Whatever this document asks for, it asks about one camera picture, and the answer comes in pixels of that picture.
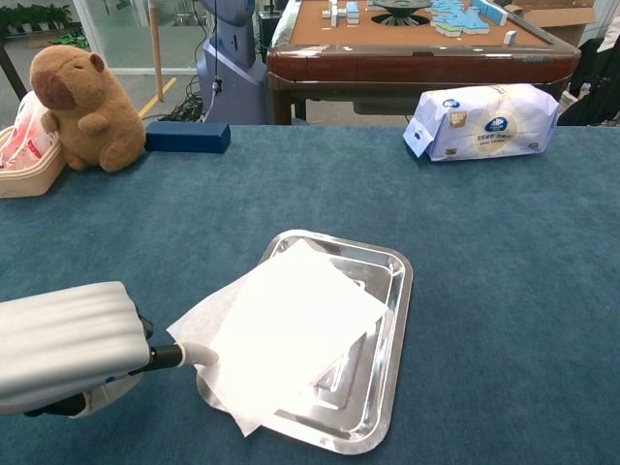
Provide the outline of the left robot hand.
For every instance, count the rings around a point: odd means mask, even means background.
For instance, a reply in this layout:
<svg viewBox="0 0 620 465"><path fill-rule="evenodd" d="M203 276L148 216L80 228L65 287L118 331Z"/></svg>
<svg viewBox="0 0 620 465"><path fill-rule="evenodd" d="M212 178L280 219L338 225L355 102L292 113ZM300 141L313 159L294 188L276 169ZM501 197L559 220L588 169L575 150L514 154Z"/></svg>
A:
<svg viewBox="0 0 620 465"><path fill-rule="evenodd" d="M218 361L200 344L154 347L152 333L119 281L2 302L2 415L83 418L125 395L147 372Z"/></svg>

